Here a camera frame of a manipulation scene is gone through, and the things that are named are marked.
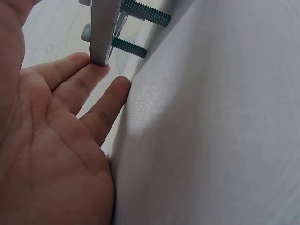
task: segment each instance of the floor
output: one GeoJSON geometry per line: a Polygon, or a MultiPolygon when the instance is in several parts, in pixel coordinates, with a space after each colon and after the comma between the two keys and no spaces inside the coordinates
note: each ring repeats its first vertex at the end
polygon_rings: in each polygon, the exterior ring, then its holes
{"type": "MultiPolygon", "coordinates": [[[[159,7],[161,0],[140,0],[153,7],[159,7]]],[[[75,52],[89,53],[89,43],[80,39],[84,26],[90,22],[90,7],[76,0],[43,0],[37,4],[23,28],[26,54],[23,68],[38,63],[51,62],[75,52]]],[[[152,24],[129,18],[121,38],[145,46],[152,24]]],[[[132,79],[138,66],[138,58],[120,50],[114,50],[109,60],[109,75],[95,88],[78,117],[84,115],[102,96],[103,92],[119,75],[132,79]]],[[[111,151],[118,129],[119,118],[113,126],[103,151],[111,151]]]]}

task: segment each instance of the threaded bolt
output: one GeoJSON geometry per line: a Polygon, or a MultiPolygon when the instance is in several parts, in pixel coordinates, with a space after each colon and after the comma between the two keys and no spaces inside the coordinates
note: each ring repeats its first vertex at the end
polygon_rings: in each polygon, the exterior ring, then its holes
{"type": "Polygon", "coordinates": [[[145,58],[147,49],[134,45],[130,42],[115,38],[112,42],[112,46],[120,50],[126,51],[133,55],[137,55],[141,58],[145,58]]]}
{"type": "Polygon", "coordinates": [[[171,16],[142,3],[133,0],[123,0],[121,4],[121,12],[125,12],[133,17],[148,20],[160,26],[168,26],[171,16]]]}

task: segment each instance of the hand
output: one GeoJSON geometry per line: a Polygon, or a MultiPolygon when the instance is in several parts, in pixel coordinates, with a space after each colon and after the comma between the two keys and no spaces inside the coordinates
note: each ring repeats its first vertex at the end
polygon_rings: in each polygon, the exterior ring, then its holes
{"type": "Polygon", "coordinates": [[[0,0],[0,224],[109,224],[114,187],[100,146],[130,82],[118,77],[77,119],[109,69],[77,53],[20,71],[34,3],[0,0]]]}

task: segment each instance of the white fabric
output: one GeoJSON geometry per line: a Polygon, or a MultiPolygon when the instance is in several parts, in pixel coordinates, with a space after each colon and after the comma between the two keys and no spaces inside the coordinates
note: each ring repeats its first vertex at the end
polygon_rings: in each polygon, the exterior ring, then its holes
{"type": "Polygon", "coordinates": [[[114,223],[299,225],[300,1],[171,2],[114,146],[114,223]]]}

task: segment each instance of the screw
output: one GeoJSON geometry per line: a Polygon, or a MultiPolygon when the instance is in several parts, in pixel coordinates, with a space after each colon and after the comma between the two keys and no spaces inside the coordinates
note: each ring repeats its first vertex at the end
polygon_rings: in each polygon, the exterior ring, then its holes
{"type": "MultiPolygon", "coordinates": [[[[90,42],[90,24],[85,25],[83,32],[81,34],[81,40],[90,42]]],[[[126,51],[128,53],[131,53],[133,55],[137,55],[141,58],[145,58],[147,54],[147,49],[134,45],[130,42],[118,39],[116,37],[112,42],[112,46],[120,50],[126,51]]]]}
{"type": "Polygon", "coordinates": [[[133,0],[123,0],[121,4],[121,12],[125,12],[133,17],[148,20],[160,26],[168,26],[171,16],[142,3],[133,0]]]}
{"type": "Polygon", "coordinates": [[[145,58],[147,49],[134,45],[130,42],[115,38],[112,42],[112,46],[120,50],[126,51],[133,55],[137,55],[141,58],[145,58]]]}

